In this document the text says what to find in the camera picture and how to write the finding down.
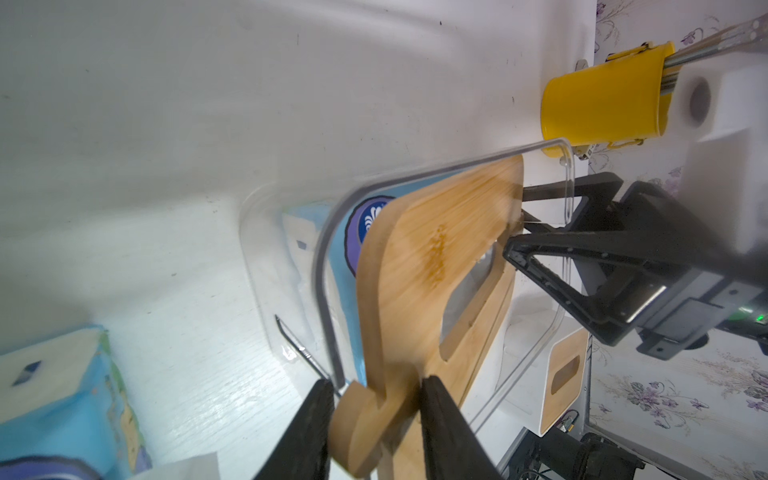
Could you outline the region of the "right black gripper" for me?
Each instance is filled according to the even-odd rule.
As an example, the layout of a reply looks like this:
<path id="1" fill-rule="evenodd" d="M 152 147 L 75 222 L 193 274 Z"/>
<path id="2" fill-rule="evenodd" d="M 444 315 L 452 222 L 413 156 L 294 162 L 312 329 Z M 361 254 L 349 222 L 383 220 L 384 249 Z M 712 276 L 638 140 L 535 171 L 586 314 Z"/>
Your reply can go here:
<path id="1" fill-rule="evenodd" d="M 631 332 L 669 360 L 713 329 L 767 348 L 767 242 L 728 246 L 660 187 L 603 172 L 525 187 L 523 202 L 578 200 L 564 227 L 525 210 L 503 256 L 600 342 Z"/>

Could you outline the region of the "clear plastic tissue box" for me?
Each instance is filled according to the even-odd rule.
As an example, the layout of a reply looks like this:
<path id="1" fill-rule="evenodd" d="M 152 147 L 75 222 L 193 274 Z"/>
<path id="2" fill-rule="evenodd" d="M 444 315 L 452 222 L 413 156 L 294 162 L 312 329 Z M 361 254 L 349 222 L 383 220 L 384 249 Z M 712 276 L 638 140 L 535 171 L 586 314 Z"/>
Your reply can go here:
<path id="1" fill-rule="evenodd" d="M 260 318 L 274 358 L 300 394 L 319 379 L 343 392 L 366 379 L 355 274 L 362 241 L 388 202 L 473 167 L 520 156 L 524 182 L 555 183 L 553 199 L 527 201 L 526 209 L 555 226 L 574 209 L 570 155 L 545 155 L 536 142 L 475 158 L 421 168 L 390 170 L 348 183 L 302 186 L 275 181 L 258 188 L 241 213 L 240 243 Z M 517 275 L 501 311 L 501 325 L 462 412 L 474 430 L 510 425 L 539 430 L 549 356 L 578 329 L 564 309 L 523 275 Z"/>

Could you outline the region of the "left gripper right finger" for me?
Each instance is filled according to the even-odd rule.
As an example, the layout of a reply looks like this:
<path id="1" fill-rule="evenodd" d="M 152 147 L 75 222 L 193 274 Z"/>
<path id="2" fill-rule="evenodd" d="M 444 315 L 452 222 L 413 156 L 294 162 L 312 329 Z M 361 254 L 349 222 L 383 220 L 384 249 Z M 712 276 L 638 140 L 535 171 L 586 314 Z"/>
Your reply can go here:
<path id="1" fill-rule="evenodd" d="M 419 407 L 427 479 L 502 479 L 439 377 L 422 380 Z"/>

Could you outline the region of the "bamboo tissue box lid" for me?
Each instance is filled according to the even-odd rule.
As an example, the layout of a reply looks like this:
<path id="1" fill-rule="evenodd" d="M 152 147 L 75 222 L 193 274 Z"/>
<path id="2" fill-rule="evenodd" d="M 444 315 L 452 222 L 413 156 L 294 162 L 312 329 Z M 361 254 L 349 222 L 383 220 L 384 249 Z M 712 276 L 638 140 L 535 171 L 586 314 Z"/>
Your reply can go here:
<path id="1" fill-rule="evenodd" d="M 477 166 L 395 199 L 374 220 L 356 273 L 366 379 L 343 394 L 328 438 L 352 476 L 379 465 L 391 478 L 423 475 L 410 425 L 421 382 L 437 376 L 465 400 L 509 308 L 514 269 L 495 260 L 443 335 L 446 307 L 476 263 L 520 229 L 523 176 L 521 156 Z"/>

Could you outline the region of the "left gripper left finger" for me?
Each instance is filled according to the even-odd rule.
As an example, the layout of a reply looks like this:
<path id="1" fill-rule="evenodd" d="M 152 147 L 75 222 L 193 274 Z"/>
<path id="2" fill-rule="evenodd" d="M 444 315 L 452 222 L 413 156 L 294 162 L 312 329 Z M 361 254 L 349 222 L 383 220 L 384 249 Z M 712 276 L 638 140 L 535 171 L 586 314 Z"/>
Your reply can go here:
<path id="1" fill-rule="evenodd" d="M 255 480 L 329 478 L 328 432 L 334 392 L 329 380 L 315 382 Z"/>

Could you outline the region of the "blue tissue paper pack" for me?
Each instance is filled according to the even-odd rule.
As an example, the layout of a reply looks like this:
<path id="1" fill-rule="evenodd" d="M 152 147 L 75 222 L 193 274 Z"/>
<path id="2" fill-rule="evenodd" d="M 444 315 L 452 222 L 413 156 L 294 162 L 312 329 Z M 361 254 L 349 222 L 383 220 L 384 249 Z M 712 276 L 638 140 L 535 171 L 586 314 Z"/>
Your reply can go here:
<path id="1" fill-rule="evenodd" d="M 347 383 L 353 380 L 367 383 L 356 297 L 356 273 L 363 241 L 376 217 L 389 203 L 448 177 L 443 174 L 369 190 L 355 200 L 333 228 L 326 255 L 324 288 L 335 345 Z M 332 208 L 333 204 L 328 201 L 317 201 L 288 207 L 281 214 L 288 252 L 298 274 L 297 290 L 308 323 L 303 335 L 315 338 L 326 369 L 331 369 L 332 365 L 325 351 L 326 338 L 312 289 L 312 265 L 320 232 Z"/>

